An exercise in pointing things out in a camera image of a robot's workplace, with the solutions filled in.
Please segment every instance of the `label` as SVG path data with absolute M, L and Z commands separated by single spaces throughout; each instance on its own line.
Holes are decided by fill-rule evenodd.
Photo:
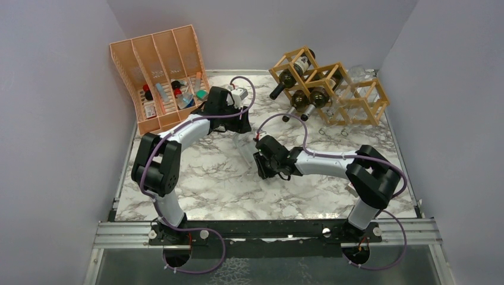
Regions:
M 303 71 L 301 74 L 305 73 L 305 71 L 308 70 L 308 67 L 310 66 L 310 64 L 308 63 L 308 58 L 306 56 L 298 58 L 298 60 L 295 61 L 294 64 L 301 68 L 301 70 Z
M 154 107 L 154 104 L 146 104 L 143 107 L 145 109 L 145 117 L 147 119 L 150 119 L 150 118 L 156 116 L 156 108 Z

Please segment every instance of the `small bottle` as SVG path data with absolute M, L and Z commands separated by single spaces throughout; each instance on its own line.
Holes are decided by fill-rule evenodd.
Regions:
M 182 87 L 182 85 L 180 84 L 180 81 L 178 81 L 178 80 L 172 81 L 172 89 L 174 91 L 175 98 L 178 98 L 178 96 L 182 95 L 182 91 L 180 91 L 180 87 Z
M 193 95 L 190 92 L 186 92 L 177 98 L 177 106 L 179 110 L 191 107 L 191 104 L 194 104 L 194 100 Z
M 313 56 L 313 58 L 315 58 L 315 54 L 313 53 L 312 50 L 310 50 L 310 53 Z M 311 65 L 311 62 L 308 59 L 308 57 L 305 54 L 302 54 L 298 58 L 298 60 L 296 60 L 294 62 L 294 69 L 296 70 L 296 73 L 300 77 L 302 77 L 303 74 L 306 72 L 306 70 L 308 70 L 308 67 L 310 67 L 310 65 Z M 273 100 L 278 98 L 278 96 L 280 95 L 280 93 L 284 89 L 292 88 L 296 84 L 296 79 L 294 78 L 294 76 L 291 74 L 291 72 L 288 69 L 282 71 L 282 73 L 280 73 L 279 78 L 280 78 L 280 83 L 271 92 L 271 94 L 269 94 L 269 97 Z
M 341 79 L 341 74 L 339 72 L 335 72 L 329 80 L 329 87 L 334 91 L 339 85 Z M 329 101 L 330 95 L 324 87 L 318 86 L 313 88 L 313 91 L 310 93 L 310 105 L 301 115 L 301 120 L 306 122 L 315 109 L 324 107 Z
M 296 111 L 302 112 L 310 104 L 308 97 L 304 95 L 302 90 L 294 92 L 291 97 L 291 108 L 287 111 L 287 114 L 294 114 Z M 289 116 L 283 116 L 282 121 L 288 122 L 291 118 Z
M 153 98 L 152 98 L 152 93 L 150 92 L 149 86 L 147 84 L 145 84 L 144 86 L 142 86 L 142 89 L 144 91 L 145 99 L 147 99 L 147 101 L 152 101 Z

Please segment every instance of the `black cap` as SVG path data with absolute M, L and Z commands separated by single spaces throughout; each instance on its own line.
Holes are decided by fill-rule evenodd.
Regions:
M 269 94 L 269 97 L 272 99 L 272 100 L 275 100 L 278 98 L 278 96 L 280 95 L 280 93 L 285 89 L 285 85 L 283 85 L 282 83 L 278 84 L 275 89 L 273 89 L 273 91 L 271 92 L 271 94 Z
M 145 99 L 147 99 L 148 101 L 152 101 L 152 92 L 150 92 L 150 90 L 147 90 L 145 92 Z
M 180 81 L 178 81 L 178 80 L 172 81 L 172 88 L 173 89 L 180 89 L 181 86 L 182 86 L 182 84 L 180 84 Z

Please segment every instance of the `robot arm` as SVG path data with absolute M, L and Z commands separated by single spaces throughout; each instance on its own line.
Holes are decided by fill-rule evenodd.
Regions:
M 388 206 L 401 179 L 398 173 L 382 163 L 363 159 L 317 157 L 306 153 L 301 147 L 289 151 L 269 135 L 261 138 L 256 148 L 259 152 L 254 154 L 254 159 L 259 176 L 263 179 L 279 175 L 282 179 L 290 180 L 291 175 L 319 174 L 350 180 L 359 194 L 359 200 L 348 216 L 346 230 L 355 236 L 360 236 L 378 211 Z M 386 160 L 369 145 L 344 153 L 317 153 L 338 157 L 353 153 Z
M 145 165 L 156 145 L 163 137 L 172 134 L 163 142 L 159 152 L 156 153 L 156 156 L 162 156 L 162 160 L 161 162 L 152 161 L 144 183 L 145 189 L 154 195 L 160 213 L 172 226 L 178 227 L 185 219 L 174 191 L 179 177 L 182 151 L 200 138 L 221 128 L 224 128 L 223 131 L 234 131 L 240 134 L 250 132 L 248 112 L 241 116 L 223 118 L 223 116 L 242 111 L 242 108 L 246 107 L 242 105 L 242 99 L 246 96 L 247 90 L 244 88 L 229 91 L 224 88 L 212 87 L 205 103 L 199 109 L 194 110 L 184 122 L 173 128 L 180 128 L 176 133 L 172 133 L 170 130 L 159 135 L 147 133 L 142 137 L 131 171 L 132 180 L 138 184 L 140 184 Z

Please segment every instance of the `wine bottle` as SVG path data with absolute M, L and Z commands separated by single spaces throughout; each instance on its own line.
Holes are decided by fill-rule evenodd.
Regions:
M 313 51 L 311 49 L 309 51 L 310 51 L 311 55 L 313 56 L 313 58 L 315 58 L 315 54 L 313 53 Z M 310 65 L 311 65 L 311 62 L 308 59 L 308 57 L 305 54 L 302 54 L 298 58 L 298 60 L 296 60 L 294 62 L 294 70 L 296 70 L 296 73 L 300 77 L 302 77 L 303 74 L 306 72 L 306 70 L 308 70 L 308 67 L 310 67 Z M 280 95 L 280 93 L 284 89 L 292 88 L 296 84 L 296 79 L 294 78 L 294 76 L 291 74 L 291 72 L 288 69 L 286 69 L 286 70 L 282 71 L 282 73 L 280 73 L 279 79 L 280 79 L 280 83 L 276 86 L 275 89 L 273 89 L 273 92 L 271 92 L 271 94 L 269 94 L 269 97 L 273 100 L 278 98 L 278 96 Z
M 287 111 L 287 114 L 294 114 L 294 112 L 302 112 L 310 104 L 308 97 L 304 95 L 302 90 L 294 92 L 291 97 L 291 108 Z M 291 118 L 289 116 L 283 116 L 282 121 L 288 122 Z
M 335 72 L 334 75 L 332 75 L 329 79 L 329 87 L 334 91 L 339 85 L 341 79 L 341 74 L 339 72 Z M 313 88 L 313 91 L 310 93 L 310 105 L 301 115 L 301 120 L 306 122 L 315 109 L 322 108 L 329 101 L 330 95 L 324 87 L 318 86 Z

